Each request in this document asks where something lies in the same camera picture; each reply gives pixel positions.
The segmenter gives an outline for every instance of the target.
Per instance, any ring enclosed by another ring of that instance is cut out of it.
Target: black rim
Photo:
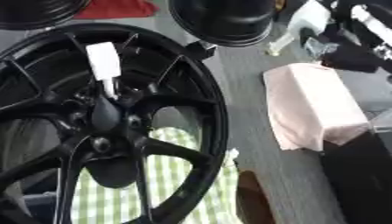
[[[115,44],[122,60],[122,76],[116,82],[118,101],[104,97],[100,84],[92,79],[85,52],[85,45],[105,41]],[[226,107],[208,69],[181,45],[138,27],[77,24],[28,38],[3,52],[0,60],[4,83],[0,92],[15,95],[0,101],[0,121],[46,119],[57,128],[62,142],[1,173],[1,192],[34,173],[59,168],[55,223],[68,223],[81,168],[123,159],[136,171],[142,206],[142,215],[128,223],[176,223],[194,209],[213,183],[226,151]],[[200,151],[148,137],[155,113],[177,106],[191,107],[199,114],[203,130]],[[108,118],[102,107],[115,109],[110,116],[117,121],[108,129],[97,130],[95,120]],[[110,142],[109,149],[102,139]],[[154,192],[148,191],[144,174],[144,160],[149,155],[183,158],[193,167],[181,187],[155,208],[149,196]]]
[[[169,1],[169,11],[176,22],[187,32],[191,33],[193,36],[198,39],[204,40],[208,43],[216,44],[218,46],[228,46],[228,47],[244,47],[244,46],[252,46],[267,38],[270,35],[272,30],[272,21],[270,21],[265,27],[265,30],[262,33],[257,33],[255,35],[244,37],[229,37],[226,38],[218,38],[210,35],[206,35],[203,31],[199,31],[197,28],[193,27],[184,20],[177,12],[175,7],[175,1]]]
[[[0,29],[33,30],[54,26],[71,19],[85,9],[90,0],[50,1],[7,1],[0,3]]]

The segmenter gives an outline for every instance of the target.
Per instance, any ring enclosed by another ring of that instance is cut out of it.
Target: wheel spoke
[[[142,141],[143,154],[169,156],[176,158],[183,158],[189,161],[194,167],[199,167],[207,164],[211,157],[205,153],[197,150],[190,150],[185,147],[166,143],[153,138],[146,138]]]
[[[160,86],[162,83],[167,81],[169,79],[169,74],[172,71],[172,69],[181,61],[183,58],[182,55],[177,56],[168,66],[167,68],[162,72],[162,74],[159,76],[159,79],[157,80],[157,85]]]
[[[120,51],[118,54],[123,54],[123,52],[125,51],[125,49],[130,45],[130,43],[132,43],[133,41],[137,40],[139,37],[138,33],[130,33],[129,37],[122,43]]]
[[[18,165],[8,171],[0,173],[0,193],[5,191],[8,186],[27,178],[32,174],[43,172],[60,166],[59,149],[56,147],[47,153],[34,158],[27,163]]]
[[[73,146],[73,153],[69,157],[63,157],[61,160],[55,224],[71,223],[70,211],[79,174],[84,164],[94,156],[88,141],[84,139]]]
[[[36,157],[24,164],[18,165],[8,171],[0,173],[0,193],[9,185],[31,176],[37,172],[43,172],[52,168],[60,167],[60,160],[66,157],[84,136],[69,138],[64,143],[54,147],[43,155]]]
[[[136,168],[137,168],[136,184],[140,196],[140,202],[142,204],[142,216],[145,216],[149,221],[152,221],[151,197],[147,186],[148,183],[145,174],[143,157],[140,156],[139,159],[136,161]]]
[[[61,135],[68,135],[75,127],[65,119],[65,111],[54,104],[44,103],[39,98],[22,101],[0,108],[0,123],[17,119],[38,118],[52,123]]]
[[[34,87],[34,89],[39,94],[42,93],[42,89],[39,86],[39,84],[36,82],[36,80],[34,78],[32,78],[32,75],[22,65],[20,65],[15,59],[9,57],[4,62],[9,67],[13,67],[13,68],[17,69],[31,83],[31,85]]]
[[[76,48],[82,53],[82,54],[87,54],[86,49],[84,46],[81,44],[81,42],[76,39],[76,35],[74,33],[65,33],[65,35],[73,42],[73,44],[76,46]]]

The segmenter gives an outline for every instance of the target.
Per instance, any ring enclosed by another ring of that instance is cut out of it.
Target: white plastic cap
[[[121,75],[120,58],[112,42],[86,46],[88,61],[97,81]]]

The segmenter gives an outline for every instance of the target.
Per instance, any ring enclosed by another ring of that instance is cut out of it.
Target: metal bracket
[[[198,60],[211,58],[215,54],[217,45],[199,40],[187,45],[185,48],[190,51]]]

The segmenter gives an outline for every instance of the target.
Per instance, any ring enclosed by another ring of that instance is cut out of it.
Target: wheel rim
[[[120,122],[97,131],[91,117],[98,110],[100,86],[91,79],[84,49],[105,41],[114,42],[122,59],[117,82],[120,99],[103,103],[117,109]],[[128,159],[130,168],[137,170],[142,203],[142,215],[129,223],[176,223],[194,209],[213,183],[228,137],[224,100],[207,68],[172,40],[133,26],[77,24],[29,38],[3,52],[0,59],[0,77],[5,83],[0,90],[16,95],[0,101],[0,121],[43,118],[53,123],[62,140],[46,154],[1,173],[1,192],[33,173],[60,168],[55,223],[67,223],[81,168],[93,160]],[[155,113],[178,106],[192,107],[201,117],[200,152],[147,137]],[[94,143],[99,138],[115,146],[97,150]],[[183,158],[193,166],[177,191],[155,208],[149,196],[153,192],[148,192],[145,182],[144,159],[149,155]]]

